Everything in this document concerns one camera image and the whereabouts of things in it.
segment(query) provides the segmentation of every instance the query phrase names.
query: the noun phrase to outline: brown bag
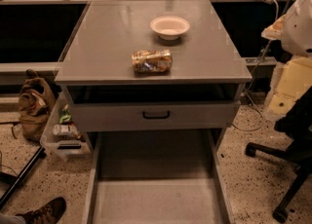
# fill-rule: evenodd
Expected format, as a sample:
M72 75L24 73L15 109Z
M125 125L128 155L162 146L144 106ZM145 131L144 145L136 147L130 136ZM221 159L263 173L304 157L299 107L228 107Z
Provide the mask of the brown bag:
M19 94L19 121L26 139L40 141L56 100L44 78L25 80Z

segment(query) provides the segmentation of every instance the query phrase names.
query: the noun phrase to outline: white bowl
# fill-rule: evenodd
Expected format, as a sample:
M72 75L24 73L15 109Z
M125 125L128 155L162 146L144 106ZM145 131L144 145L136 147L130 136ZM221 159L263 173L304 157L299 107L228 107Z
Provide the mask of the white bowl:
M167 16L159 17L150 22L150 27L164 40L175 40L189 29L186 19Z

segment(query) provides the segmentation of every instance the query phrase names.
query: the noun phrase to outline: drawer handle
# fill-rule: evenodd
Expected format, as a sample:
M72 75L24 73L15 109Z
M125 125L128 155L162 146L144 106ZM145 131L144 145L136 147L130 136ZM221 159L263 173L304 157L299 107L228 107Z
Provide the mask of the drawer handle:
M142 112L144 119L168 119L170 117L170 111L167 111L165 116L147 116L148 113L145 111Z

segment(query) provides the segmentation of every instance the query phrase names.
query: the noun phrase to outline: person's foot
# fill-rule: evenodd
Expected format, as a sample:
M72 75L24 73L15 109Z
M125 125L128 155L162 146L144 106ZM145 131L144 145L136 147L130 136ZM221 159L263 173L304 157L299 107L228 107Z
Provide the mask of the person's foot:
M66 210L66 201L62 197L55 198L35 211L21 216L26 224L56 224Z

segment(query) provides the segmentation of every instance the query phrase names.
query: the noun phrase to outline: speckled floor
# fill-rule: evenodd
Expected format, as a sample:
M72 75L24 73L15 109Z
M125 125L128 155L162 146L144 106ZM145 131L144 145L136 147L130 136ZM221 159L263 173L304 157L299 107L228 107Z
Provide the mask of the speckled floor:
M255 102L261 109L263 101L256 98ZM0 104L0 123L14 121L18 116L15 104ZM281 149L291 141L283 133L274 131L274 123L262 120L249 105L241 106L234 125L227 130L218 151L234 219L238 224L277 223L271 213L295 178L293 165L264 154L250 158L244 152L249 141ZM13 138L11 126L0 125L0 150L3 165L19 172L36 151L37 145L21 136ZM63 196L67 201L67 211L59 223L81 223L92 159L65 162L49 151L46 153L46 158L36 164L1 212L15 214L29 211L54 197ZM5 167L2 170L12 173ZM310 223L311 188L312 181L308 179L289 205L286 223Z

